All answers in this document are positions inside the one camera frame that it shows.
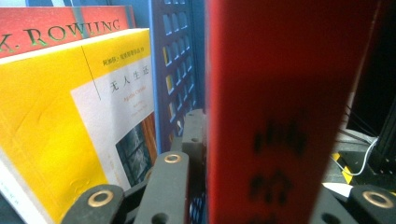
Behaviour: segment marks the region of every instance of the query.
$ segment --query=round hole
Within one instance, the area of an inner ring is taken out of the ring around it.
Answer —
[[[151,223],[152,224],[165,224],[168,222],[168,215],[165,213],[159,213],[152,217]]]
[[[91,207],[101,207],[111,202],[113,197],[113,192],[107,189],[102,189],[91,195],[88,199],[88,205]]]
[[[381,207],[381,208],[392,208],[393,202],[386,196],[374,191],[364,191],[363,197],[367,202]]]
[[[176,154],[168,155],[164,159],[168,163],[176,163],[181,161],[181,157]]]
[[[326,224],[339,224],[339,223],[341,223],[341,221],[340,221],[340,219],[338,217],[335,217],[334,215],[329,214],[329,213],[323,213],[321,218]]]

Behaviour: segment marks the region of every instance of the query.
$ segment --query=book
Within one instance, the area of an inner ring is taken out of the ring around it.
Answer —
[[[308,223],[376,1],[206,1],[209,223]]]
[[[132,6],[0,7],[0,58],[136,28]]]
[[[149,29],[0,59],[0,190],[59,223],[85,190],[127,190],[156,159]]]

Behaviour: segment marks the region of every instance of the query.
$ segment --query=metal grommet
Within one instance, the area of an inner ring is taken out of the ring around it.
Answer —
[[[392,208],[394,206],[393,202],[386,195],[383,195],[381,193],[374,191],[364,191],[362,195],[364,199],[367,200],[367,202],[372,203],[373,205],[376,205],[378,207]]]
[[[102,189],[102,190],[94,193],[88,199],[88,205],[90,207],[100,207],[100,206],[108,204],[113,199],[113,197],[114,197],[113,192],[111,192],[108,189]]]
[[[176,163],[181,161],[181,157],[177,154],[167,155],[164,159],[168,163]]]

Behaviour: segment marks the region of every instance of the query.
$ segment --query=white cable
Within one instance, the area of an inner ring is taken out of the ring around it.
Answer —
[[[331,159],[338,165],[338,167],[340,167],[347,175],[361,175],[361,173],[363,173],[364,167],[366,166],[367,157],[368,157],[370,151],[371,151],[371,150],[373,149],[373,147],[375,146],[377,140],[378,140],[378,138],[376,138],[376,139],[373,141],[373,143],[369,146],[369,148],[367,148],[367,151],[366,151],[366,153],[364,154],[364,160],[363,160],[363,165],[362,165],[362,167],[361,167],[361,170],[360,170],[358,173],[356,173],[356,174],[352,174],[352,173],[350,173],[349,171],[347,171],[346,169],[344,169],[344,167],[343,167],[340,163],[338,163],[338,161],[336,161],[333,157],[330,157],[330,158],[331,158]]]

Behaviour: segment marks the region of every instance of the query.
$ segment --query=red book spine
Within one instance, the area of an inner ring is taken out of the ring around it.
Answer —
[[[135,28],[131,6],[1,7],[0,58]]]
[[[307,223],[376,1],[206,1],[209,223]]]

